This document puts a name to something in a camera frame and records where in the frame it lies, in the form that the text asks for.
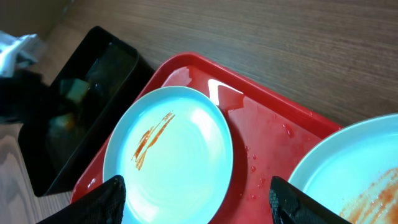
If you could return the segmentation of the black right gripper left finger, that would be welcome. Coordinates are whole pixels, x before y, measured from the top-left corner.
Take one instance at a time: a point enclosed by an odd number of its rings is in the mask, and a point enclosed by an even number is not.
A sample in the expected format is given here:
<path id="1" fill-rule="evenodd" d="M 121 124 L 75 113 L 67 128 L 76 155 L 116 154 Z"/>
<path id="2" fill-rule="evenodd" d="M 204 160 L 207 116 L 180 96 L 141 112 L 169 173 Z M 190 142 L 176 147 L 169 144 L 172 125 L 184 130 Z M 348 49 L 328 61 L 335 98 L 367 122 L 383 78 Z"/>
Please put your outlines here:
<path id="1" fill-rule="evenodd" d="M 115 175 L 39 224 L 121 224 L 125 201 L 124 179 Z"/>

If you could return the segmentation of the black water basin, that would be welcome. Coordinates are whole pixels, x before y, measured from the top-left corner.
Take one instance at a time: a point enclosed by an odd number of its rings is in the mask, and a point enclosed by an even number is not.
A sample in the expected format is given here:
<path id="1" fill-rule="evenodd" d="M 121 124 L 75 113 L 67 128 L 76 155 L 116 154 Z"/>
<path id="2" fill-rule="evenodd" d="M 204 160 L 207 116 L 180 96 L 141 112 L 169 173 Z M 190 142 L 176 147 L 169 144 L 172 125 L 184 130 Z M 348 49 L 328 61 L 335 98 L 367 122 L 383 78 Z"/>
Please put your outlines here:
<path id="1" fill-rule="evenodd" d="M 86 93 L 63 118 L 23 124 L 18 143 L 37 197 L 70 191 L 154 74 L 132 46 L 100 26 L 92 28 L 56 79 L 51 94 L 72 83 Z"/>

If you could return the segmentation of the light blue plate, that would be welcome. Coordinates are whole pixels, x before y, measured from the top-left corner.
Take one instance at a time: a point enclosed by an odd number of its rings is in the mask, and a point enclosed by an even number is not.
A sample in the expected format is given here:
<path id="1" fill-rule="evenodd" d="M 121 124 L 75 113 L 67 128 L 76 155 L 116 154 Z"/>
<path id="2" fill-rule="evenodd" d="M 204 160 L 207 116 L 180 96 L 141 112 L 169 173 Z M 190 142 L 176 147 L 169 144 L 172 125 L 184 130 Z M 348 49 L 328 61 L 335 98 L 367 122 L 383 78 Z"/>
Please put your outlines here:
<path id="1" fill-rule="evenodd" d="M 185 86 L 156 89 L 116 125 L 103 180 L 124 179 L 123 223 L 208 223 L 233 171 L 229 127 L 216 105 Z"/>
<path id="2" fill-rule="evenodd" d="M 289 182 L 351 223 L 397 223 L 397 115 L 327 137 L 300 161 Z"/>

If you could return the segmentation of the red plastic tray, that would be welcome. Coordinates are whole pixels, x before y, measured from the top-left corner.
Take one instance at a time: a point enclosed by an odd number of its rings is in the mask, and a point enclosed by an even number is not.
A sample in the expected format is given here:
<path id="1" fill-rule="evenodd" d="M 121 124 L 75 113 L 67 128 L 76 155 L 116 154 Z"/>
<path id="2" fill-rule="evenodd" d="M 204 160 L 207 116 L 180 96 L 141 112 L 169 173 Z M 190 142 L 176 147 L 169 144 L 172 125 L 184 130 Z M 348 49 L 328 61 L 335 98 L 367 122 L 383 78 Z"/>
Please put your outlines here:
<path id="1" fill-rule="evenodd" d="M 185 86 L 207 96 L 229 127 L 232 176 L 221 207 L 208 223 L 271 223 L 272 177 L 288 179 L 309 150 L 340 128 L 198 54 L 184 53 L 168 59 L 135 102 L 168 86 Z M 76 183 L 71 203 L 107 181 L 103 180 L 103 164 L 110 137 Z"/>

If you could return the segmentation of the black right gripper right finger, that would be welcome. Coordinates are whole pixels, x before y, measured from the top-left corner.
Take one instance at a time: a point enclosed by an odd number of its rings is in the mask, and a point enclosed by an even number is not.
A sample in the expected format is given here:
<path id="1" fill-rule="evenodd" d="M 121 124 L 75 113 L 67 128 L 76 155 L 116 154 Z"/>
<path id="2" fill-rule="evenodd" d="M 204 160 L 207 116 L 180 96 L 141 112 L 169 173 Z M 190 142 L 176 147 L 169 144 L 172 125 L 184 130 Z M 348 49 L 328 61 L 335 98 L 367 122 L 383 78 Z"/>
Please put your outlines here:
<path id="1" fill-rule="evenodd" d="M 279 176 L 269 191 L 273 224 L 350 224 Z"/>

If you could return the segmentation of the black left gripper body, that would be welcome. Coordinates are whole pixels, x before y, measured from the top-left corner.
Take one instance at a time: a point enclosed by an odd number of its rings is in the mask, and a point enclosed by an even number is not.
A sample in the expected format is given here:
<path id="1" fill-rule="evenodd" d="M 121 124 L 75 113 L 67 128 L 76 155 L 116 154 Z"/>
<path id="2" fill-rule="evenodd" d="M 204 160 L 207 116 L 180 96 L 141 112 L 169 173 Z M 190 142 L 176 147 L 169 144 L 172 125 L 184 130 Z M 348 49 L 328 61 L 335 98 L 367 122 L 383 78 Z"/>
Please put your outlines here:
<path id="1" fill-rule="evenodd" d="M 56 96 L 39 73 L 17 70 L 1 78 L 1 124 L 36 123 L 56 115 Z"/>

